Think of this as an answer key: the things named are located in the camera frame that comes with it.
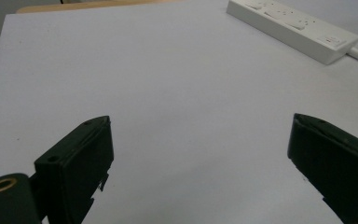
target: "black plastic part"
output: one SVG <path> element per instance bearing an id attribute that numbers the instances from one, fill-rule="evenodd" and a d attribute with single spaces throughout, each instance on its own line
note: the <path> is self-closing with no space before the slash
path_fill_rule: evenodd
<path id="1" fill-rule="evenodd" d="M 36 185 L 43 186 L 50 224 L 82 222 L 92 194 L 103 189 L 113 158 L 105 116 L 82 123 L 35 161 Z"/>
<path id="2" fill-rule="evenodd" d="M 288 157 L 344 223 L 358 223 L 358 138 L 295 114 Z"/>
<path id="3" fill-rule="evenodd" d="M 0 224 L 40 223 L 27 175 L 0 177 Z"/>

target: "screw hole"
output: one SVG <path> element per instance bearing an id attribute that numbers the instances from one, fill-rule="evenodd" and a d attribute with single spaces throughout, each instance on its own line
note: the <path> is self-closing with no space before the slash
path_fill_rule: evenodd
<path id="1" fill-rule="evenodd" d="M 58 156 L 52 156 L 52 157 L 48 158 L 48 161 L 49 162 L 54 162 L 54 161 L 57 161 L 58 158 L 59 158 Z"/>
<path id="2" fill-rule="evenodd" d="M 17 183 L 17 179 L 16 178 L 5 178 L 5 179 L 1 179 L 0 180 L 0 192 L 10 189 L 11 187 L 13 187 L 15 184 Z"/>

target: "power strip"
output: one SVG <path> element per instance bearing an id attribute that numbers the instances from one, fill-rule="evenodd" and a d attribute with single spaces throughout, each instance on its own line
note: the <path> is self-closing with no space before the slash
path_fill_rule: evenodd
<path id="1" fill-rule="evenodd" d="M 324 64 L 358 42 L 358 35 L 272 0 L 230 0 L 227 13 Z"/>

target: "table surface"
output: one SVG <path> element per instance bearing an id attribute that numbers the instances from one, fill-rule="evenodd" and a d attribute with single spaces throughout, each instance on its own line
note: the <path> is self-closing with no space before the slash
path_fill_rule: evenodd
<path id="1" fill-rule="evenodd" d="M 358 34 L 358 1 L 281 2 Z M 358 61 L 323 65 L 226 9 L 8 15 L 0 175 L 33 174 L 79 123 L 109 115 L 115 161 L 84 223 L 341 223 L 286 151 L 294 113 L 358 137 Z"/>

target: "power outlet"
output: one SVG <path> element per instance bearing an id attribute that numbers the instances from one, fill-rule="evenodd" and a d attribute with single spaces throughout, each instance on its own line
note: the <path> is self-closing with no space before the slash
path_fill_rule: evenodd
<path id="1" fill-rule="evenodd" d="M 324 64 L 358 41 L 358 35 L 273 0 L 230 0 L 227 13 Z"/>

